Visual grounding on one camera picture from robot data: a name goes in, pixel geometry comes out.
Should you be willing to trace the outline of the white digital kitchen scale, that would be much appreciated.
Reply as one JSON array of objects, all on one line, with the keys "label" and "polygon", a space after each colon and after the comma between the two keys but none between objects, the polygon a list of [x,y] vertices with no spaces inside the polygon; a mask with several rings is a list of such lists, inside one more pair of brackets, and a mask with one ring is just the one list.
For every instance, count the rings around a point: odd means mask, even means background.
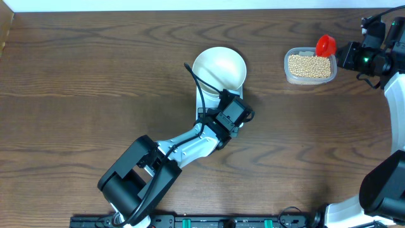
[{"label": "white digital kitchen scale", "polygon": [[[240,86],[236,91],[232,91],[240,95],[240,98],[243,98],[243,86]],[[220,103],[220,97],[218,94],[210,94],[206,91],[202,91],[204,102],[206,108],[217,108]],[[199,93],[199,90],[196,89],[196,119],[198,119],[198,114],[202,111],[203,102]]]}]

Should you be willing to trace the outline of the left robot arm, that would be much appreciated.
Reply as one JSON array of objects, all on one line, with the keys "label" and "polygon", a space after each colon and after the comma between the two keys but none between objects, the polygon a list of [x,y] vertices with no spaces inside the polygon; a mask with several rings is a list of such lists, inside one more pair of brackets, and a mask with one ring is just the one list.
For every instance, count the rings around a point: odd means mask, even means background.
[{"label": "left robot arm", "polygon": [[223,94],[217,108],[203,109],[190,131],[165,141],[153,141],[147,135],[136,139],[97,183],[116,211],[111,225],[149,225],[149,214],[183,167],[223,149],[253,116],[252,108],[238,95]]}]

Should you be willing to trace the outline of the red plastic measuring scoop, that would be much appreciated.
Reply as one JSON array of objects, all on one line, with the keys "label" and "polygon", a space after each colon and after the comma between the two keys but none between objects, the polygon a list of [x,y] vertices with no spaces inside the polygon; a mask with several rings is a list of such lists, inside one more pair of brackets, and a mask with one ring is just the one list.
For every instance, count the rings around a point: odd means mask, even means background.
[{"label": "red plastic measuring scoop", "polygon": [[336,41],[329,35],[323,35],[320,37],[316,44],[315,53],[317,56],[328,58],[334,55],[337,51]]}]

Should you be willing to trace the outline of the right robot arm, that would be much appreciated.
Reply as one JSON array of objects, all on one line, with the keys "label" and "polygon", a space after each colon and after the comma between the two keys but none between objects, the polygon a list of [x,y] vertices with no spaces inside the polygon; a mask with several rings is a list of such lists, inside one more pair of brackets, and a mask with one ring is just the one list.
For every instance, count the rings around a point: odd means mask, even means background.
[{"label": "right robot arm", "polygon": [[363,40],[339,48],[337,65],[381,89],[389,108],[390,150],[366,174],[357,195],[324,206],[309,227],[404,225],[404,17],[394,18],[390,28],[381,15],[363,18],[361,28]]}]

